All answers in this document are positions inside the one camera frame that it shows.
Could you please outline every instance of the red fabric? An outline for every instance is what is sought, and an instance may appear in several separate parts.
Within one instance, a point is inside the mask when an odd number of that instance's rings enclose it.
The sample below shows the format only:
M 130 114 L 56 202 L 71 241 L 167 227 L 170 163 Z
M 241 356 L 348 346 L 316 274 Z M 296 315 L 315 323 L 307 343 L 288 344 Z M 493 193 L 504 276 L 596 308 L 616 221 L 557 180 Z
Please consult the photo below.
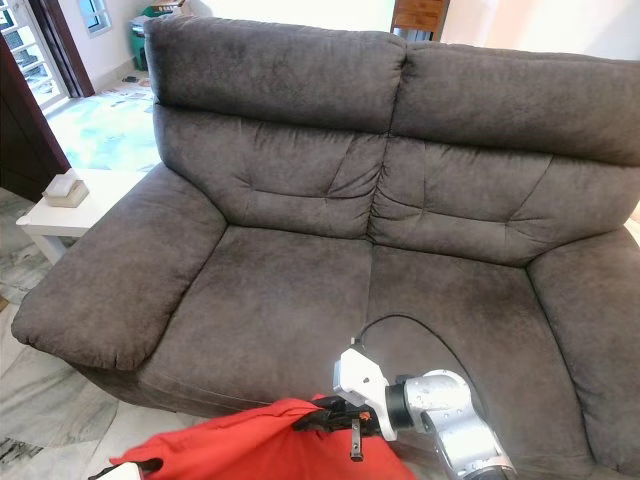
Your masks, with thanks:
M 352 462 L 351 431 L 295 432 L 291 425 L 317 410 L 302 400 L 215 418 L 163 433 L 111 463 L 161 458 L 148 480 L 414 480 L 382 438 L 363 438 L 363 462 Z

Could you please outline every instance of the gray fabric sofa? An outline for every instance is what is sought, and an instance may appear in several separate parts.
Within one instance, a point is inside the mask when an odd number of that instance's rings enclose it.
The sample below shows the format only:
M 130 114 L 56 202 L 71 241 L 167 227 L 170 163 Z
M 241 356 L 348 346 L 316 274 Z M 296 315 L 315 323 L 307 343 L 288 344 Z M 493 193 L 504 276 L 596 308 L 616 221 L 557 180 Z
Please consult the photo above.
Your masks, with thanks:
M 638 63 L 147 25 L 163 163 L 26 297 L 21 342 L 216 415 L 330 393 L 350 338 L 402 312 L 456 351 L 522 479 L 640 478 Z M 366 341 L 390 379 L 463 374 L 409 321 Z

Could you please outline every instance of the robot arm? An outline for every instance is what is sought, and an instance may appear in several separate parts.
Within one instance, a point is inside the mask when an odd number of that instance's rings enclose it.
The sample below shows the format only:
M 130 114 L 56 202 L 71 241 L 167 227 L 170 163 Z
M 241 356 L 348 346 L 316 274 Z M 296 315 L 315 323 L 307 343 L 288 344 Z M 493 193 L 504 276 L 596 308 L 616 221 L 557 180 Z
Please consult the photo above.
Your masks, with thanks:
M 356 411 L 358 407 L 373 410 L 375 432 L 387 441 L 396 440 L 397 431 L 404 428 L 434 435 L 450 480 L 515 478 L 513 465 L 495 433 L 476 413 L 468 385 L 453 372 L 435 370 L 389 386 L 375 362 L 349 348 L 336 362 L 333 389 Z M 360 419 L 353 416 L 351 428 L 351 458 L 361 460 L 360 435 L 372 429 L 361 426 Z

